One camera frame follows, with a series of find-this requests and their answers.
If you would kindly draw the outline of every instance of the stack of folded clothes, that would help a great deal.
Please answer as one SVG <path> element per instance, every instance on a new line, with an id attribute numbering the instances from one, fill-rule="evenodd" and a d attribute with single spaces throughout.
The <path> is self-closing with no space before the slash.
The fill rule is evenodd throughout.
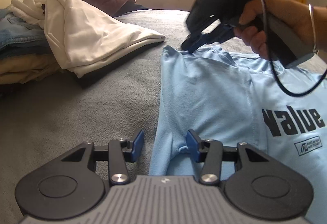
<path id="1" fill-rule="evenodd" d="M 0 11 L 0 95 L 60 69 L 38 25 Z"/>

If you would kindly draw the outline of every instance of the rectangular logo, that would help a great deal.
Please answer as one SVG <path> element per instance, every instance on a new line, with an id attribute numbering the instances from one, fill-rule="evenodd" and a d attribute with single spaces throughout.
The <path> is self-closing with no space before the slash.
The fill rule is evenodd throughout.
<path id="1" fill-rule="evenodd" d="M 296 150 L 298 151 L 299 156 L 307 154 L 315 149 L 321 148 L 323 144 L 321 143 L 320 137 L 315 136 L 307 140 L 294 143 Z"/>

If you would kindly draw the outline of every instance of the bracelet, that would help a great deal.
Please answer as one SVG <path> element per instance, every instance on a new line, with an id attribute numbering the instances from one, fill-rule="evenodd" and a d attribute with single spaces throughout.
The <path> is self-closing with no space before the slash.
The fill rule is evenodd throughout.
<path id="1" fill-rule="evenodd" d="M 317 53 L 317 39 L 316 39 L 316 29 L 315 29 L 315 20 L 313 17 L 313 6 L 311 4 L 309 4 L 309 11 L 310 11 L 310 17 L 311 17 L 311 24 L 312 24 L 312 30 L 313 30 L 313 49 L 312 51 L 314 53 Z"/>

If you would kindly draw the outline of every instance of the folded white cloth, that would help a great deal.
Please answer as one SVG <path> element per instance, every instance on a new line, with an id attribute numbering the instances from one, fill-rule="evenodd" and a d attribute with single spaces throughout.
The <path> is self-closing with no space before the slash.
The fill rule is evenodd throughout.
<path id="1" fill-rule="evenodd" d="M 82 0 L 46 0 L 45 36 L 62 69 L 79 78 L 165 36 L 124 24 Z"/>
<path id="2" fill-rule="evenodd" d="M 28 24 L 39 25 L 44 29 L 44 14 L 42 4 L 45 0 L 12 0 L 11 5 L 7 7 L 7 13 L 12 12 L 14 16 L 21 18 Z"/>

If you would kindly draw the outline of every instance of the metal bolt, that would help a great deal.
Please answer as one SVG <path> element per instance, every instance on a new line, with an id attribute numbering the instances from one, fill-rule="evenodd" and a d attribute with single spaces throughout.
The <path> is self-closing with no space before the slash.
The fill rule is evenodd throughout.
<path id="1" fill-rule="evenodd" d="M 117 173 L 111 176 L 111 180 L 116 183 L 123 183 L 127 181 L 128 177 L 125 174 Z"/>
<path id="2" fill-rule="evenodd" d="M 214 174 L 204 174 L 201 176 L 201 180 L 206 182 L 206 183 L 213 183 L 216 180 L 218 180 L 218 177 Z"/>

